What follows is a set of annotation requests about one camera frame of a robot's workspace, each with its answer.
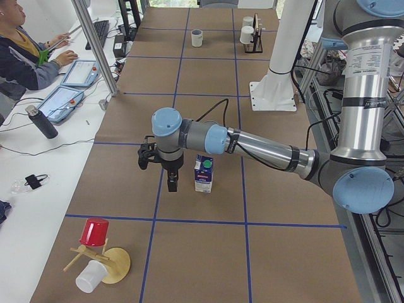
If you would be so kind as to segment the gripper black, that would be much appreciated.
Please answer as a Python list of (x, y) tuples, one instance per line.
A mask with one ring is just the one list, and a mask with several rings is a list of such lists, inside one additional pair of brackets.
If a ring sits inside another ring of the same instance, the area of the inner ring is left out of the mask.
[(184, 164), (184, 157), (175, 160), (162, 160), (161, 165), (167, 171), (167, 186), (170, 193), (177, 192), (178, 170)]

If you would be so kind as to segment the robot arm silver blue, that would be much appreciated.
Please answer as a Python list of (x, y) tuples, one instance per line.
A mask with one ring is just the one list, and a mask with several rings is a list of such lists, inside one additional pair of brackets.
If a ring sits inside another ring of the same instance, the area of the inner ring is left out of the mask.
[(392, 199), (395, 187), (380, 150), (387, 106), (393, 42), (403, 32), (402, 1), (327, 1), (321, 39), (348, 51), (338, 143), (330, 153), (284, 145), (213, 122), (184, 119), (171, 107), (151, 118), (155, 143), (148, 147), (177, 189), (185, 149), (239, 154), (298, 174), (352, 213), (374, 213)]

